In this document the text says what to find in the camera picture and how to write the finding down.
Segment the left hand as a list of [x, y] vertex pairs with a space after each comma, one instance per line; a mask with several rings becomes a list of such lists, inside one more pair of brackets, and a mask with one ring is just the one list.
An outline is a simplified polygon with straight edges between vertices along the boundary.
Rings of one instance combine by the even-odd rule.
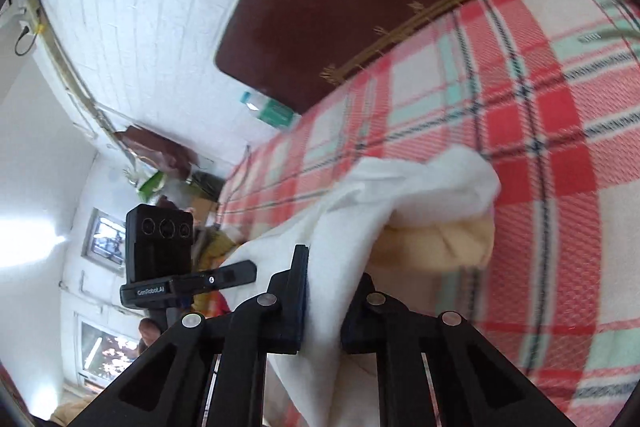
[[162, 330], [153, 320], [149, 319], [149, 317], [145, 317], [140, 321], [138, 331], [140, 334], [138, 353], [139, 355], [142, 355], [146, 349], [152, 346], [152, 344], [160, 338]]

